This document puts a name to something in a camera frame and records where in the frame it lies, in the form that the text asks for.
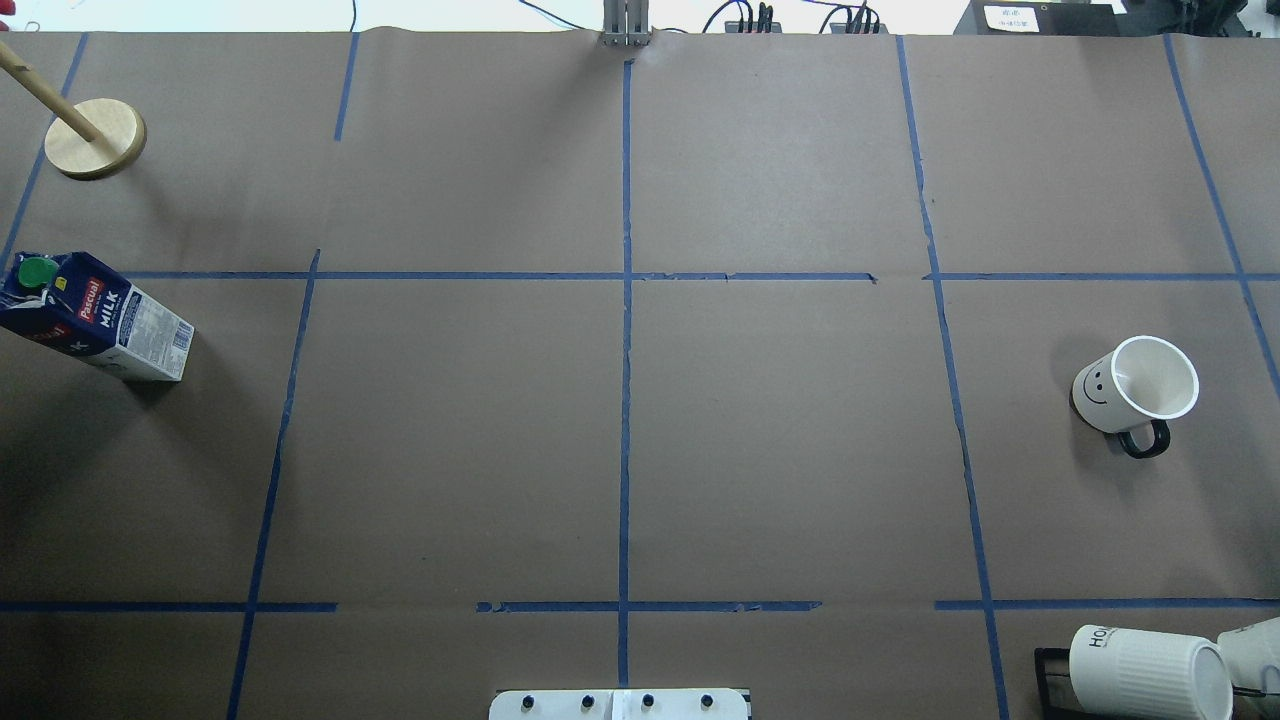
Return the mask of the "wooden stand with round base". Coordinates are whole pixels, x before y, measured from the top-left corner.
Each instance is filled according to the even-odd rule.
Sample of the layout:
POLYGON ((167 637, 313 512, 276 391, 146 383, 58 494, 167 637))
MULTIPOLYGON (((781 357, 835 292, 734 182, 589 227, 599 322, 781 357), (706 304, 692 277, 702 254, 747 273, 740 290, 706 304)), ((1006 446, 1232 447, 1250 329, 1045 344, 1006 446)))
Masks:
POLYGON ((111 97, 73 104, 29 63, 1 44, 3 69, 55 117, 44 137, 46 159, 74 181, 97 181, 136 161, 147 141, 145 119, 111 97))

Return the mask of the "blue Pascual milk carton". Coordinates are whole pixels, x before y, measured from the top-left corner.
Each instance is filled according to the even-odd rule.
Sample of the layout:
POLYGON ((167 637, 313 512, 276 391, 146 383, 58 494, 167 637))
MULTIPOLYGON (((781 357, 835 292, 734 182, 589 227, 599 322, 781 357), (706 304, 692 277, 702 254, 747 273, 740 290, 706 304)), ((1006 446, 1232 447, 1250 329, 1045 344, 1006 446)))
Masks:
POLYGON ((125 382, 182 380, 195 327, 88 252, 17 252, 3 328, 125 382))

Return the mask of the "black box with white label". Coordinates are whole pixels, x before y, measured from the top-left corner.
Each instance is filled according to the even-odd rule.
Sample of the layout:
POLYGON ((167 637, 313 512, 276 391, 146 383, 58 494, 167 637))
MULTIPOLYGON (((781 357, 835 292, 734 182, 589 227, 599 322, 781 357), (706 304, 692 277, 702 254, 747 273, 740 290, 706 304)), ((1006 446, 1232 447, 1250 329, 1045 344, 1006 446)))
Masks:
POLYGON ((969 1, 952 35, 1119 37, 1110 4, 1060 1, 969 1))

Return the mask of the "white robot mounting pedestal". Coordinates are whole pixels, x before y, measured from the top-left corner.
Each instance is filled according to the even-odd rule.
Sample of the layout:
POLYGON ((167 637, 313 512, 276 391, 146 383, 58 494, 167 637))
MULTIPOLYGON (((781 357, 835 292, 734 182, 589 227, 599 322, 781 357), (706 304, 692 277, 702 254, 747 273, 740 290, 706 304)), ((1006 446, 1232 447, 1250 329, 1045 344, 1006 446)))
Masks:
POLYGON ((748 691, 708 688, 589 688, 503 691, 489 719, 751 719, 748 691))

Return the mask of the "white ribbed HOME mug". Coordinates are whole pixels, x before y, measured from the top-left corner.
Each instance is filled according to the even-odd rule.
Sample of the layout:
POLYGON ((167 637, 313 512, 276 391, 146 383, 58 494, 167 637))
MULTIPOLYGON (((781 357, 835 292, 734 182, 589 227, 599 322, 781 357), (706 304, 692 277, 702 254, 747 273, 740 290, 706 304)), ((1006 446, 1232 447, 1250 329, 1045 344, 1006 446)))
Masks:
POLYGON ((1220 647, 1198 635, 1087 624, 1069 646, 1083 711, 1125 719, 1229 719, 1233 679, 1220 647))

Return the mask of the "grey aluminium frame post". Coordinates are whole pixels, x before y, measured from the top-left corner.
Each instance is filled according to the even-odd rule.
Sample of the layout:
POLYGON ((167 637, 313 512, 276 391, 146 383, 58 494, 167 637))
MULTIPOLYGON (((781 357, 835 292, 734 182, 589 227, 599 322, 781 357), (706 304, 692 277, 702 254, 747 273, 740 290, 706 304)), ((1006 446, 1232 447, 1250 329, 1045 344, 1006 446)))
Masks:
POLYGON ((607 47, 644 47, 652 41, 648 0, 602 1, 599 41, 607 47))

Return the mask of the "white smiley face mug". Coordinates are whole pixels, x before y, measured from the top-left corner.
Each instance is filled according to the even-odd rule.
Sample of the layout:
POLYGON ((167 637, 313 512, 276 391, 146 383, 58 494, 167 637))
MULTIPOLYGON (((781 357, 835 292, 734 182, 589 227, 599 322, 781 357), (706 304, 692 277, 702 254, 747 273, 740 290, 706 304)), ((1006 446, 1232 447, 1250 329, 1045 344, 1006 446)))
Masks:
POLYGON ((1169 423, 1197 405, 1199 382, 1194 364, 1178 346, 1139 334, 1083 366, 1069 396, 1085 424, 1114 436, 1129 457, 1143 460, 1169 450, 1169 423))

